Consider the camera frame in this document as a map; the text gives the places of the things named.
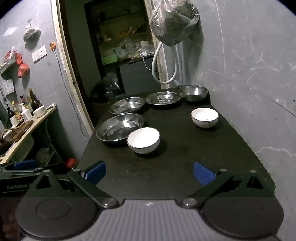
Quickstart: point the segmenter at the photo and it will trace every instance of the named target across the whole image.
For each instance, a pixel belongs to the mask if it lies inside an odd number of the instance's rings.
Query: stainless steel bowl
[[[141,128],[144,125],[143,116],[135,113],[116,115],[96,130],[96,136],[106,142],[118,142],[128,137],[130,133]]]
[[[179,93],[186,101],[195,102],[203,100],[207,96],[208,90],[205,87],[189,85],[181,87]]]
[[[126,98],[114,103],[109,112],[112,114],[126,114],[139,110],[145,104],[145,100],[140,97]]]
[[[170,91],[156,92],[146,97],[146,102],[153,105],[168,105],[178,102],[181,97]]]

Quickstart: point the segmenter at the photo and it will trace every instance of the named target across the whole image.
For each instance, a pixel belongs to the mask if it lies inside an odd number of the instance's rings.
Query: blue gripper pad
[[[15,162],[14,164],[14,170],[30,170],[35,168],[37,168],[37,163],[35,160]]]
[[[93,169],[88,171],[84,178],[90,183],[96,185],[106,175],[106,164],[104,162],[95,166]]]
[[[193,165],[193,175],[203,186],[206,186],[216,178],[214,172],[210,171],[198,162]]]

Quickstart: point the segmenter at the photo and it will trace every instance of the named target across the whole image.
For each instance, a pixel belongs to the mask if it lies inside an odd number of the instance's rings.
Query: metal bolt
[[[102,203],[105,207],[113,207],[117,204],[117,200],[114,198],[106,198]]]
[[[182,203],[187,207],[192,207],[197,204],[197,201],[194,198],[185,198]]]

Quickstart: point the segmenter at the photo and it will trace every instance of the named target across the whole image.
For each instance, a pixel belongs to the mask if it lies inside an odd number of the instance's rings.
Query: dark table
[[[145,98],[147,93],[134,96]],[[192,194],[201,187],[193,176],[196,161],[213,171],[227,169],[238,175],[256,170],[274,189],[269,173],[222,115],[209,129],[193,123],[190,113],[199,107],[213,108],[210,104],[192,106],[181,100],[175,108],[150,107],[142,113],[144,127],[158,129],[161,137],[157,149],[147,155],[135,154],[127,144],[107,146],[94,132],[78,168],[105,161],[107,174],[97,187],[119,200],[184,198]],[[110,117],[110,113],[104,114],[98,126]]]

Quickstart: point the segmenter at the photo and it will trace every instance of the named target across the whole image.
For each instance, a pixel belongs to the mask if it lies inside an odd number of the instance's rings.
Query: white bowl on counter
[[[147,154],[157,148],[160,142],[160,133],[155,128],[141,128],[130,133],[126,142],[135,153]]]
[[[201,128],[210,128],[218,121],[219,113],[211,108],[197,108],[191,112],[191,119]]]
[[[34,116],[37,118],[42,117],[45,114],[45,106],[40,106],[38,109],[33,111]]]

